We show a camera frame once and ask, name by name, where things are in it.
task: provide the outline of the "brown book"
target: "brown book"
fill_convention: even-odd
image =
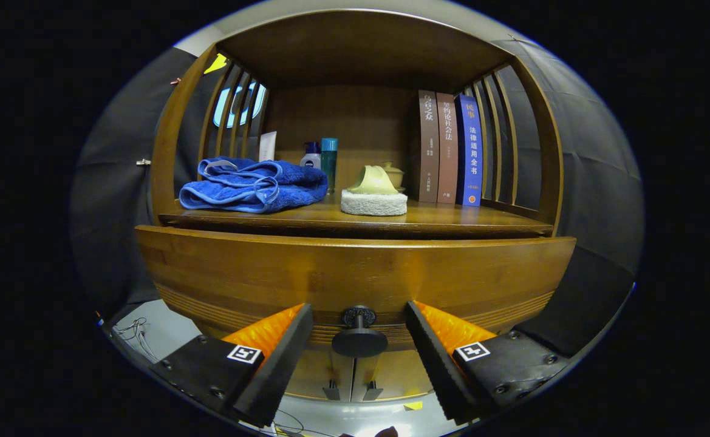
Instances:
[[[457,116],[454,96],[436,92],[439,119],[439,203],[455,203],[457,195]]]
[[[439,193],[439,122],[435,92],[421,89],[416,101],[419,105],[410,111],[413,120],[409,123],[407,194],[420,202],[435,203]]]

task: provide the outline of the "blue bottle cap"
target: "blue bottle cap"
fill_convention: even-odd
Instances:
[[[308,141],[305,143],[307,146],[307,153],[319,153],[319,143],[316,141]]]
[[[322,151],[323,152],[338,151],[338,138],[322,138]]]

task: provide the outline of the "teal bottle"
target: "teal bottle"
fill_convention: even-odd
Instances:
[[[336,155],[338,155],[338,138],[322,138],[322,171],[327,175],[327,193],[336,191]]]

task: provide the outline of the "folded towel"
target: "folded towel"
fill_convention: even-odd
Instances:
[[[327,191],[323,171],[287,161],[218,157],[201,161],[199,174],[205,179],[185,183],[179,192],[186,209],[275,212],[319,202]]]

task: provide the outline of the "blue light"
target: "blue light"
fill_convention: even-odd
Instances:
[[[255,87],[255,82],[250,83],[249,89],[254,91]],[[219,99],[217,100],[217,106],[215,107],[214,110],[214,117],[213,121],[214,124],[219,127],[219,119],[222,118],[222,109],[224,108],[225,105],[225,100],[228,98],[228,92],[230,91],[230,88],[224,89],[220,94],[219,94]],[[233,119],[235,119],[235,116],[233,116],[233,103],[236,102],[236,99],[238,98],[238,94],[241,92],[241,86],[236,87],[236,96],[233,97],[233,102],[230,103],[230,113],[228,113],[228,122],[226,123],[226,128],[230,129],[233,127]],[[263,108],[263,97],[265,96],[265,87],[261,85],[258,88],[258,99],[255,101],[255,108],[252,110],[252,118],[255,118],[260,113],[260,110]],[[241,119],[239,121],[239,125],[241,126],[242,124],[246,124],[247,122],[247,111],[249,108],[244,108],[244,110],[241,111]]]

